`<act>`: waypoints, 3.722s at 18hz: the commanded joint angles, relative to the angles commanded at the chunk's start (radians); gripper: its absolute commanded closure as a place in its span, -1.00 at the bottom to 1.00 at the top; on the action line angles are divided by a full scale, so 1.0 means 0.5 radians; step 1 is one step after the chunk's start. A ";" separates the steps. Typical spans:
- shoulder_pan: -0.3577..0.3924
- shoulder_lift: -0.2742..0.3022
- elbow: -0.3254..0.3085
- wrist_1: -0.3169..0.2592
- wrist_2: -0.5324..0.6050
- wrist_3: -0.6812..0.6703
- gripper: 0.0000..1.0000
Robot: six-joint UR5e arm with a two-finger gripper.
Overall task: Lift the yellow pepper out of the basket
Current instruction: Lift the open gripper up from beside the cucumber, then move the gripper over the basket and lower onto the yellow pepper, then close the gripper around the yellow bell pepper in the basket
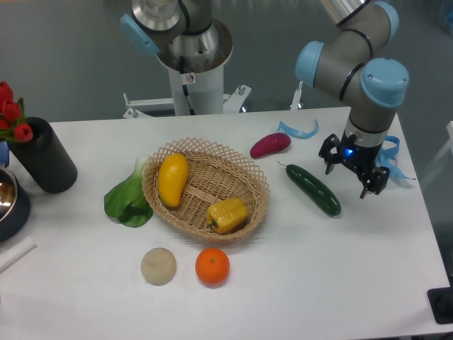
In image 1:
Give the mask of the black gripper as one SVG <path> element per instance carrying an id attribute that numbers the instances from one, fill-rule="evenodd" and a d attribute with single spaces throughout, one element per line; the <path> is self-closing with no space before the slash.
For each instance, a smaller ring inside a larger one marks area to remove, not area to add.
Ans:
<path id="1" fill-rule="evenodd" d="M 346 134 L 341 139 L 335 134 L 329 135 L 322 143 L 319 156 L 326 165 L 325 175 L 329 175 L 336 164 L 342 164 L 354 172 L 362 183 L 360 198 L 368 193 L 379 195 L 385 188 L 390 175 L 390 169 L 376 166 L 376 157 L 382 147 L 382 142 L 373 147 L 364 147 L 355 142 L 357 135 Z"/>

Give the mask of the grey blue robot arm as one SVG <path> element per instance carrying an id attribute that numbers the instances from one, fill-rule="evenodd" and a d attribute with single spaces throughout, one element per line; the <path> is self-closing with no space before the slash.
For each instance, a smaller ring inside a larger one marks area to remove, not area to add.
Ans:
<path id="1" fill-rule="evenodd" d="M 324 1 L 339 36 L 312 41 L 300 52 L 295 74 L 301 83 L 350 108 L 341 137 L 331 135 L 320 157 L 331 171 L 342 164 L 354 172 L 363 193 L 379 194 L 390 169 L 377 162 L 409 82 L 407 69 L 376 57 L 399 26 L 396 10 L 383 1 Z M 144 55 L 168 70 L 177 115 L 227 113 L 224 65 L 233 51 L 229 29 L 212 15 L 210 1 L 133 1 L 120 25 Z"/>

